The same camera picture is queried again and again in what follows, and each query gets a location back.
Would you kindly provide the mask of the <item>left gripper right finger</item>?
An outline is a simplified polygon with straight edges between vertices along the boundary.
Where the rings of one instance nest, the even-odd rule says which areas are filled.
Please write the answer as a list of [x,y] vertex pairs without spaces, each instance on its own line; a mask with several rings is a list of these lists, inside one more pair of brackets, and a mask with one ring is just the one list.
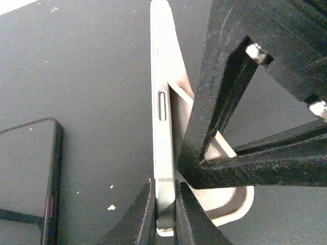
[[211,222],[185,182],[175,181],[174,244],[231,244]]

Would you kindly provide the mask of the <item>beige phone case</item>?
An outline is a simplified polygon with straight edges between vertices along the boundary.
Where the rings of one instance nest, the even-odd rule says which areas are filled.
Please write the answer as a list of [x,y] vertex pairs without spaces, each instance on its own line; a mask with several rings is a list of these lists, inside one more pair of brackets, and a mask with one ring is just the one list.
[[[194,93],[184,65],[171,9],[168,10],[167,25],[170,34],[168,49],[172,55],[168,60],[171,75],[168,83],[171,89],[174,158],[177,159],[189,122]],[[235,156],[235,151],[221,133],[215,135],[205,153],[206,160],[226,160]],[[241,219],[251,208],[254,199],[253,186],[192,189],[192,192],[217,227]]]

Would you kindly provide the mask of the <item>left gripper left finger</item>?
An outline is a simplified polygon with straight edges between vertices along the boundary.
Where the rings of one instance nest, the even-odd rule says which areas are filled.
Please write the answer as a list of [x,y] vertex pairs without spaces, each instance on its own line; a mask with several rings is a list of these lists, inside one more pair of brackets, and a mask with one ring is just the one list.
[[155,188],[148,179],[122,219],[101,244],[156,244]]

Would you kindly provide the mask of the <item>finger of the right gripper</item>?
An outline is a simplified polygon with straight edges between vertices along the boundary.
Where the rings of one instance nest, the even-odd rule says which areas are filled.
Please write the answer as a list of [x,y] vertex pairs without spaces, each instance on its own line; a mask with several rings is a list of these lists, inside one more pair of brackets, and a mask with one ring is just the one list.
[[326,186],[326,1],[212,1],[177,168],[195,189]]

